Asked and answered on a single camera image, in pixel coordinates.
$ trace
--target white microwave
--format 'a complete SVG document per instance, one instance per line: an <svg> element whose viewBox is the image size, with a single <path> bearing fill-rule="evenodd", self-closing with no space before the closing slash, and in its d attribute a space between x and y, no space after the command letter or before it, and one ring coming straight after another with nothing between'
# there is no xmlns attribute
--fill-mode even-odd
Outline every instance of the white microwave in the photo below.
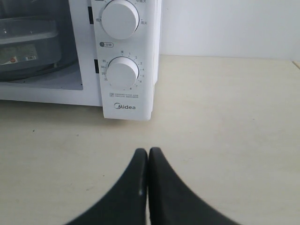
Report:
<svg viewBox="0 0 300 225"><path fill-rule="evenodd" d="M162 0L0 1L0 99L149 120Z"/></svg>

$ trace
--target beige countertop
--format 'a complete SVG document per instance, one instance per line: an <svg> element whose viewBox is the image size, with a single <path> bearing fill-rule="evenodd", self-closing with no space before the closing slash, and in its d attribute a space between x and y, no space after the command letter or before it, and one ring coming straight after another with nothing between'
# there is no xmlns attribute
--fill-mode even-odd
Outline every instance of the beige countertop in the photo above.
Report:
<svg viewBox="0 0 300 225"><path fill-rule="evenodd" d="M163 56L149 122L100 107L0 102L0 224L61 225L159 146L243 225L300 224L300 70L289 61Z"/></svg>

